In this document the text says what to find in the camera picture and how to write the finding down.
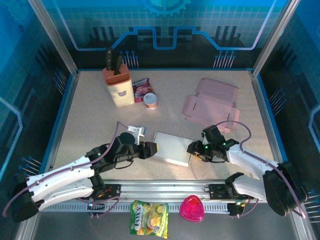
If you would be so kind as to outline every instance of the table surface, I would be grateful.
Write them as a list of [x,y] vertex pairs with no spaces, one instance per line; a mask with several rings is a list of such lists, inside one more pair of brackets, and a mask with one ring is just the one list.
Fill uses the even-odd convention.
[[[185,99],[196,93],[201,78],[217,79],[239,88],[236,107],[241,110],[239,121],[246,124],[252,138],[244,144],[249,150],[273,160],[266,130],[263,125],[256,96],[248,71],[215,70],[134,70],[132,81],[150,78],[158,106],[147,110],[143,103],[117,108],[108,92],[102,71],[82,71],[75,89],[70,111],[63,130],[54,168],[62,167],[89,152],[92,148],[111,141],[117,121],[125,125],[147,127],[141,141],[152,141],[156,132],[163,132],[192,140],[201,140],[205,127],[185,119],[181,114]],[[244,127],[223,133],[226,139],[241,141],[248,136]],[[161,160],[135,159],[132,166],[110,170],[101,174],[103,179],[117,180],[192,180],[225,179],[242,172],[242,167],[230,163],[205,163],[191,157],[189,167]]]

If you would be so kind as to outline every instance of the kitchen knife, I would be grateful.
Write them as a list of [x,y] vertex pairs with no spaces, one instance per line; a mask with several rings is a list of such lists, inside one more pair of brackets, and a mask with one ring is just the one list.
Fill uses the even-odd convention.
[[114,75],[120,74],[121,64],[122,64],[122,54],[118,53],[118,55],[116,56],[115,64],[114,64]]
[[112,63],[112,48],[108,47],[106,50],[106,70],[111,70],[111,63]]

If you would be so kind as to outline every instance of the purple cable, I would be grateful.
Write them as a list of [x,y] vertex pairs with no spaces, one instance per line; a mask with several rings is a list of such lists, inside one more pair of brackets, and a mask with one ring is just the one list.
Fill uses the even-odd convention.
[[243,145],[246,141],[248,141],[248,140],[251,138],[251,136],[252,136],[252,133],[251,133],[249,127],[247,127],[247,126],[246,126],[245,124],[243,124],[242,122],[233,121],[233,120],[221,121],[221,122],[219,122],[219,123],[217,123],[217,124],[215,124],[215,125],[217,126],[217,125],[224,124],[224,123],[228,123],[228,122],[240,124],[241,126],[245,127],[245,128],[248,130],[249,136],[248,136],[246,139],[244,139],[243,141],[240,142],[240,146],[239,146],[239,147],[240,147],[241,151],[242,151],[243,153],[247,154],[248,156],[253,157],[253,158],[259,160],[260,162],[262,162],[262,163],[270,166],[271,168],[273,168],[273,169],[280,175],[280,177],[283,179],[284,183],[285,183],[286,186],[288,187],[288,189],[289,189],[289,191],[290,191],[290,193],[291,193],[291,195],[292,195],[292,197],[293,197],[293,199],[294,199],[294,201],[295,201],[295,204],[297,205],[298,209],[301,211],[301,213],[299,213],[299,212],[297,212],[297,211],[295,211],[295,210],[294,210],[293,212],[296,213],[296,214],[298,214],[300,217],[302,217],[302,218],[305,219],[305,218],[306,218],[306,214],[305,214],[305,212],[304,212],[304,210],[303,210],[303,208],[302,208],[302,206],[301,206],[301,204],[300,204],[300,202],[299,202],[299,200],[298,200],[298,197],[297,197],[295,191],[294,191],[293,188],[291,187],[291,185],[290,185],[289,181],[287,180],[287,178],[285,177],[285,175],[284,175],[277,167],[273,166],[273,165],[272,165],[271,163],[269,163],[268,161],[262,159],[261,157],[255,156],[254,154],[252,154],[252,153],[250,153],[250,152],[247,152],[247,151],[245,151],[245,150],[243,149],[242,145]]
[[115,202],[115,204],[113,204],[112,207],[110,207],[110,208],[109,208],[107,211],[105,211],[104,213],[101,213],[101,214],[99,214],[98,216],[96,215],[96,216],[95,216],[96,218],[101,217],[101,216],[103,216],[103,215],[106,215],[106,214],[109,213],[112,209],[114,209],[115,206],[119,203],[120,198],[119,198],[118,196],[113,196],[113,197],[110,197],[110,198],[108,198],[108,199],[99,200],[99,201],[87,201],[87,200],[83,200],[83,199],[81,199],[81,198],[77,198],[77,200],[79,200],[79,201],[81,201],[81,202],[83,202],[83,203],[85,203],[85,204],[93,204],[93,205],[95,205],[95,204],[104,204],[104,203],[106,203],[106,202],[108,202],[108,201],[110,201],[110,200],[114,200],[114,199],[117,199],[117,201]]
[[73,166],[73,167],[67,167],[67,168],[64,168],[64,169],[61,169],[59,171],[56,171],[54,173],[51,173],[49,174],[48,176],[45,176],[43,178],[41,178],[39,181],[36,181],[34,183],[32,183],[31,185],[25,187],[24,189],[22,189],[21,191],[19,191],[13,198],[11,198],[11,200],[5,205],[3,211],[2,211],[2,216],[4,218],[7,218],[7,211],[8,211],[8,208],[10,207],[10,205],[13,203],[14,200],[16,200],[20,195],[22,195],[24,192],[28,191],[29,189],[33,188],[34,186],[37,186],[40,184],[40,182],[43,182],[57,174],[61,174],[61,173],[64,173],[66,171],[73,171],[75,169],[78,169],[78,168],[82,168],[86,165],[93,165],[95,163],[97,163],[98,161],[100,161],[100,159],[102,159],[110,150],[112,144],[114,143],[116,137],[117,137],[117,133],[118,133],[118,129],[119,129],[119,125],[123,126],[124,128],[128,129],[128,126],[124,125],[123,123],[117,121],[116,122],[116,128],[115,128],[115,132],[114,132],[114,135],[113,135],[113,138],[109,144],[109,146],[107,147],[107,149],[105,150],[104,153],[102,153],[97,159],[93,160],[93,161],[90,161],[90,162],[86,162],[86,163],[82,163],[82,164],[79,164],[79,165],[76,165],[76,166]]
[[242,218],[242,217],[244,217],[245,215],[248,215],[249,213],[251,213],[251,212],[256,208],[256,206],[258,205],[258,202],[259,202],[259,199],[256,200],[255,204],[253,205],[253,207],[252,207],[248,212],[237,216],[237,218],[238,218],[238,219],[239,219],[239,218]]

